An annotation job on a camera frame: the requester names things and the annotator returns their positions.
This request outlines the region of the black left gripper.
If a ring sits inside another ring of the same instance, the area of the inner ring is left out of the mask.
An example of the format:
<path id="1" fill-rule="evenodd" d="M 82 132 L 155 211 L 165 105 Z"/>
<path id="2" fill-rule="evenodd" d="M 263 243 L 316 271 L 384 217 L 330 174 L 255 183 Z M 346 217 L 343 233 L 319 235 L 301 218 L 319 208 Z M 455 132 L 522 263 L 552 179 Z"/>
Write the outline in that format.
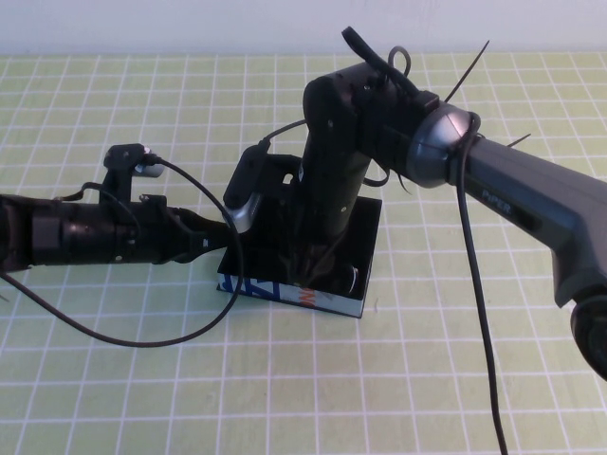
<path id="1" fill-rule="evenodd" d="M 171 208 L 164 196 L 120 205 L 61 204 L 61 260 L 70 264 L 191 263 L 226 247 L 229 225 Z M 194 232 L 206 238 L 190 240 Z"/>

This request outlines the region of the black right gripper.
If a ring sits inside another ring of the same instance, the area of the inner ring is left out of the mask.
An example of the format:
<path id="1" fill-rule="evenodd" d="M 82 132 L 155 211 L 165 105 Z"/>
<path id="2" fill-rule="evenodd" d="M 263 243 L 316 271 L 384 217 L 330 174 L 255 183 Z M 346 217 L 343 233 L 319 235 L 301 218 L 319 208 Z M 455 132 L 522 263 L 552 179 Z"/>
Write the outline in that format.
<path id="1" fill-rule="evenodd" d="M 310 287 L 333 269 L 368 167 L 369 157 L 352 143 L 305 143 L 280 256 L 288 282 Z"/>

